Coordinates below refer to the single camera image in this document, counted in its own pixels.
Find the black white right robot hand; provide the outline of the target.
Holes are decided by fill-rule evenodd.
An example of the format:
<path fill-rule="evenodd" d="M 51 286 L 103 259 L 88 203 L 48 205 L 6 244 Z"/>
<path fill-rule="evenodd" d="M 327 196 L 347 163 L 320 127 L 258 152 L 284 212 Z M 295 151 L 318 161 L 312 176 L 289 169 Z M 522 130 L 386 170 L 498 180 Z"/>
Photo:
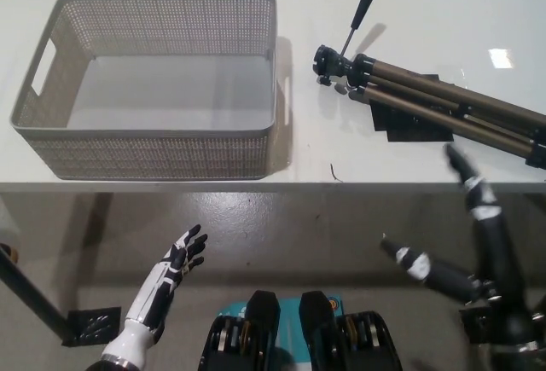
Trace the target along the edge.
<path fill-rule="evenodd" d="M 484 300 L 491 308 L 490 336 L 494 345 L 523 345 L 536 338 L 526 303 L 526 286 L 508 225 L 491 185 L 453 144 L 444 146 L 456 172 L 473 220 L 478 271 L 468 273 L 383 235 L 380 248 L 405 273 L 423 286 L 459 303 Z"/>

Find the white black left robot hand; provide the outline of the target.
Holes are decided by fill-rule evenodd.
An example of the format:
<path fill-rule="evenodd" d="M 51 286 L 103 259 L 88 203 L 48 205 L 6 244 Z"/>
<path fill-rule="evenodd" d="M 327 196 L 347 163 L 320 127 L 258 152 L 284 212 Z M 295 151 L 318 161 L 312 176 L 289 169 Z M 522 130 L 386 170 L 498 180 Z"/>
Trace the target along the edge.
<path fill-rule="evenodd" d="M 206 248 L 208 235 L 199 235 L 200 230 L 201 225 L 196 224 L 171 245 L 149 272 L 127 312 L 125 319 L 142 324 L 155 344 L 165 330 L 176 289 L 194 267 L 204 262 L 200 254 Z"/>

